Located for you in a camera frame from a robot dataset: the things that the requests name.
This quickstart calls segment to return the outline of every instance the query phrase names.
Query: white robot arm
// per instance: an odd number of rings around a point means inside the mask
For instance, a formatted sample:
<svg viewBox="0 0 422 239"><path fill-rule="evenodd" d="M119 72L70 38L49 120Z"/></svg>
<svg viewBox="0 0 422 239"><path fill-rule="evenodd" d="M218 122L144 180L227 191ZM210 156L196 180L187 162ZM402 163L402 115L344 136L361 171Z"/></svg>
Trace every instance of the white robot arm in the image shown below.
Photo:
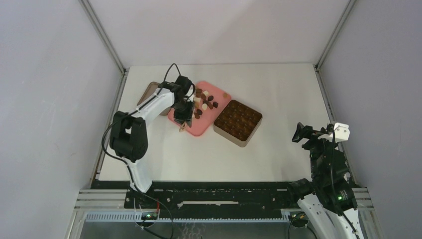
<svg viewBox="0 0 422 239"><path fill-rule="evenodd" d="M349 126L342 123L329 124L321 131L298 123L292 139L309 139L302 148L310 151L312 182L301 179L289 189L322 239L364 238L353 191L343 177L348 171L346 159L335 149L349 135Z"/></svg>
<svg viewBox="0 0 422 239"><path fill-rule="evenodd" d="M189 127L194 109L195 85L184 76L176 82L163 82L148 99L131 113L116 112L110 135L110 147L121 157L131 177L131 187L145 193L152 184L144 155L148 148L146 128L166 108L175 109L175 121Z"/></svg>

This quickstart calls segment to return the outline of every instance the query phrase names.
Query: white table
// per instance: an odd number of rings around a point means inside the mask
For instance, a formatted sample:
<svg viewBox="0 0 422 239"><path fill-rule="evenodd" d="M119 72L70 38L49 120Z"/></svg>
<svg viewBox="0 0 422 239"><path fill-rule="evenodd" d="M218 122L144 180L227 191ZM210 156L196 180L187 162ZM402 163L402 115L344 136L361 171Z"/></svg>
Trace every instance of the white table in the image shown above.
<svg viewBox="0 0 422 239"><path fill-rule="evenodd" d="M133 66L129 70L120 111L136 107L148 84L161 82L168 66ZM328 114L312 64L181 65L182 75L194 83L208 81L263 115L249 144L241 148L215 133L201 137L167 117L148 127L149 161L154 181L291 181L310 179L309 152L291 139L296 124L320 129ZM172 69L167 81L177 78ZM105 157L100 180L129 180L123 163Z"/></svg>

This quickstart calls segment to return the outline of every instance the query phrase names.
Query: gray wall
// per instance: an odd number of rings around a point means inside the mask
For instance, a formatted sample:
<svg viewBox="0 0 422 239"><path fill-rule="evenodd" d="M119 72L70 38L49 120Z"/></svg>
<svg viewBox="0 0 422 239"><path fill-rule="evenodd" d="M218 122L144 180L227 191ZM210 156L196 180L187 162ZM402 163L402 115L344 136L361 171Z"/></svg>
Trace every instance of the gray wall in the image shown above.
<svg viewBox="0 0 422 239"><path fill-rule="evenodd" d="M0 238L63 238L119 72L77 0L0 7Z"/></svg>
<svg viewBox="0 0 422 239"><path fill-rule="evenodd" d="M422 1L361 0L322 67L386 238L420 238Z"/></svg>
<svg viewBox="0 0 422 239"><path fill-rule="evenodd" d="M91 0L125 66L315 63L347 1Z"/></svg>

